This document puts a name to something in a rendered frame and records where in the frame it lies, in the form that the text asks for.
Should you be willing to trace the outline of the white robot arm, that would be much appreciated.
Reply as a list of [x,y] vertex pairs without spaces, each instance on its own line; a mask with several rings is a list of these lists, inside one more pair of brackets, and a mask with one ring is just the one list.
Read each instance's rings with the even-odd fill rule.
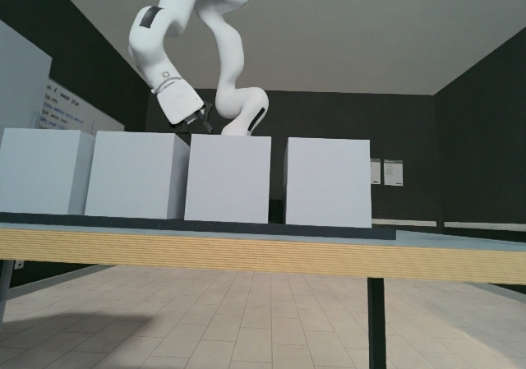
[[144,78],[159,94],[160,88],[172,80],[183,80],[169,61],[163,47],[164,36],[177,38],[185,30],[194,6],[198,18],[215,38],[220,64],[215,107],[220,116],[236,118],[221,135],[251,136],[265,116],[269,100],[257,87],[235,89],[244,66],[239,33],[223,18],[225,12],[246,5],[248,0],[160,0],[157,7],[140,10],[129,35],[128,53]]

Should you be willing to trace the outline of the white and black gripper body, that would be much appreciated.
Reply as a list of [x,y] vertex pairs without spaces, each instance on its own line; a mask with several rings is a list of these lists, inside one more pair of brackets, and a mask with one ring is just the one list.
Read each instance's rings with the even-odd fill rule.
[[185,80],[172,80],[165,83],[159,90],[157,100],[167,119],[172,125],[175,124],[176,128],[182,128],[180,122],[183,119],[189,124],[198,118],[195,113],[198,109],[202,113],[206,109],[199,95]]

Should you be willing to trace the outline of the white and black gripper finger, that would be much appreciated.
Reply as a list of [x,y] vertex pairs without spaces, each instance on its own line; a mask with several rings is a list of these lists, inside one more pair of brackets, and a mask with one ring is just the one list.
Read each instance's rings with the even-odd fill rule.
[[175,124],[172,125],[171,122],[169,122],[169,132],[175,134],[189,135],[191,138],[191,134],[194,134],[194,132],[190,130],[189,126],[187,125],[187,122],[185,122],[183,119],[180,123],[182,125],[182,128],[175,128]]
[[209,102],[206,102],[202,99],[203,101],[203,106],[206,107],[205,111],[204,111],[204,114],[198,109],[197,111],[195,111],[196,115],[202,120],[203,122],[203,125],[205,126],[205,128],[207,129],[207,131],[211,134],[211,135],[214,135],[212,132],[214,131],[213,128],[211,127],[211,125],[209,124],[209,117],[210,117],[210,112],[213,108],[213,105]]

